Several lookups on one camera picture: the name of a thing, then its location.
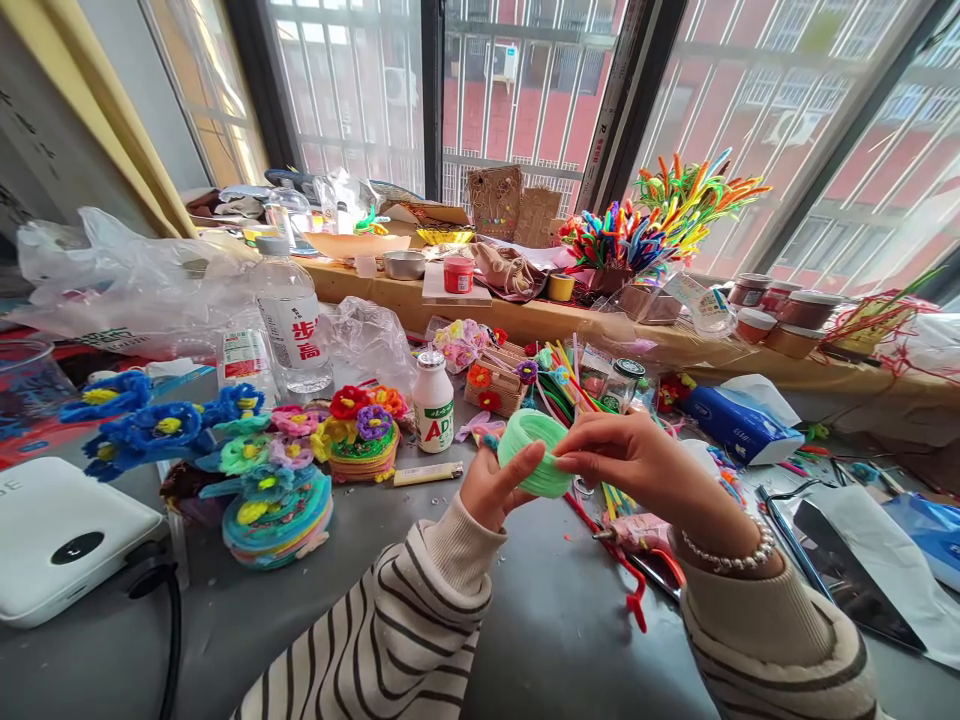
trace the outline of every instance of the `striped sleeve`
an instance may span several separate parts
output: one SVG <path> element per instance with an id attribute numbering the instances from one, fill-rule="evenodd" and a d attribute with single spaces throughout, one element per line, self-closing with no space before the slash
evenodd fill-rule
<path id="1" fill-rule="evenodd" d="M 874 720 L 867 648 L 853 622 L 793 566 L 737 580 L 683 563 L 681 602 L 694 659 L 724 718 Z"/>
<path id="2" fill-rule="evenodd" d="M 457 496 L 386 548 L 248 691 L 234 718 L 456 718 L 506 536 Z"/>

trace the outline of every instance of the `yellow flower center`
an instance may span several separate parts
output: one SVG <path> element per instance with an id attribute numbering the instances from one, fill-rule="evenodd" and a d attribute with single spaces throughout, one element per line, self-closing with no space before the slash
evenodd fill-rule
<path id="1" fill-rule="evenodd" d="M 118 393 L 116 390 L 109 390 L 108 388 L 94 388 L 93 390 L 87 390 L 83 394 L 83 401 L 87 405 L 106 405 L 119 395 L 120 393 Z"/>
<path id="2" fill-rule="evenodd" d="M 175 435 L 180 431 L 182 425 L 183 423 L 179 418 L 164 418 L 157 423 L 156 430 L 163 435 Z"/>
<path id="3" fill-rule="evenodd" d="M 104 443 L 97 448 L 97 460 L 110 462 L 117 456 L 117 446 L 113 443 Z"/>

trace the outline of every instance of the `white wall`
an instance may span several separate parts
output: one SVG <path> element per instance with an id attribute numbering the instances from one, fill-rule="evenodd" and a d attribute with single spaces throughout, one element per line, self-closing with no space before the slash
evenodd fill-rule
<path id="1" fill-rule="evenodd" d="M 179 191 L 210 185 L 138 0 L 79 0 Z"/>

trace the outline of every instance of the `yellow curtain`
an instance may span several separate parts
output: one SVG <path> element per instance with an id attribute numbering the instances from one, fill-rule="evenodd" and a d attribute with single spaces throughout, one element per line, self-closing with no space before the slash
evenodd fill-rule
<path id="1" fill-rule="evenodd" d="M 147 131 L 76 0 L 0 0 L 14 31 L 126 179 L 161 237 L 196 236 Z"/>

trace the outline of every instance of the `yellow bowl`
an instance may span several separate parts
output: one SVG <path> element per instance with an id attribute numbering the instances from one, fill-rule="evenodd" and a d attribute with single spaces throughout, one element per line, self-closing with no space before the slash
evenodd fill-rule
<path id="1" fill-rule="evenodd" d="M 427 245 L 466 245 L 474 236 L 473 230 L 434 230 L 433 228 L 417 228 L 417 235 L 423 238 Z"/>

